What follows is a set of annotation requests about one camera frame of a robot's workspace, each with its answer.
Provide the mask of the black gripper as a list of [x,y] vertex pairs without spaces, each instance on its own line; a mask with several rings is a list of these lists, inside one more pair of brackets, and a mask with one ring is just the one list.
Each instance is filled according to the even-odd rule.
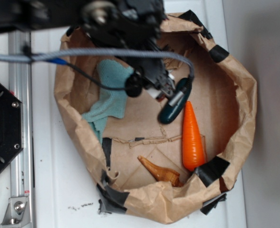
[[138,97],[143,89],[158,101],[171,99],[174,96],[174,78],[165,69],[161,58],[120,57],[120,59],[134,69],[125,81],[128,97]]

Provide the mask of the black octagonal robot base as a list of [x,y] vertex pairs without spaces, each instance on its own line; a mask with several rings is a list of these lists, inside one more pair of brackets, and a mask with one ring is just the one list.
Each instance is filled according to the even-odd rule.
[[0,174],[23,149],[22,103],[0,83]]

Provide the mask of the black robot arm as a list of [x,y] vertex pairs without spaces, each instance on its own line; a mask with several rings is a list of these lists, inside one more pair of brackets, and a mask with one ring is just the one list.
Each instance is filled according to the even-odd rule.
[[68,26],[69,32],[83,29],[99,48],[121,49],[116,57],[133,68],[124,85],[128,96],[155,89],[157,98],[171,98],[173,79],[160,57],[156,41],[166,19],[161,0],[0,0],[0,33]]

